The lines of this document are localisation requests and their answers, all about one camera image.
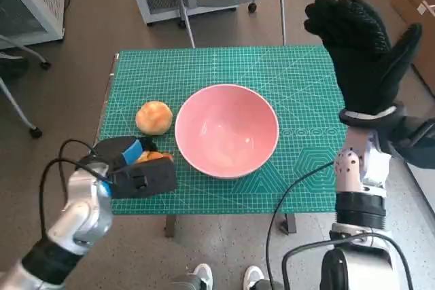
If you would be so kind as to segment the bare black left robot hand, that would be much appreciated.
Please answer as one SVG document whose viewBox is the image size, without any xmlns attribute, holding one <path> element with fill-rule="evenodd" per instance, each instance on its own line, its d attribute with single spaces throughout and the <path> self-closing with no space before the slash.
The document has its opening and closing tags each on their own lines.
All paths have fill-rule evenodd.
<svg viewBox="0 0 435 290">
<path fill-rule="evenodd" d="M 171 154 L 158 151 L 152 137 L 124 136 L 104 139 L 93 149 L 98 156 L 111 162 L 115 169 L 161 158 L 173 160 Z"/>
</svg>

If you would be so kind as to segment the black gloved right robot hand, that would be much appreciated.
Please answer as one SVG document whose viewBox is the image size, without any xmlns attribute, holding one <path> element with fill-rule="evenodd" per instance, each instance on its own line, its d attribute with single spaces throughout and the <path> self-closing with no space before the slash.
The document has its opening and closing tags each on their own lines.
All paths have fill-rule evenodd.
<svg viewBox="0 0 435 290">
<path fill-rule="evenodd" d="M 393 106 L 422 25 L 409 25 L 391 44 L 380 15 L 363 0 L 314 0 L 305 14 L 305 30 L 322 40 L 332 59 L 346 110 L 377 115 Z"/>
</svg>

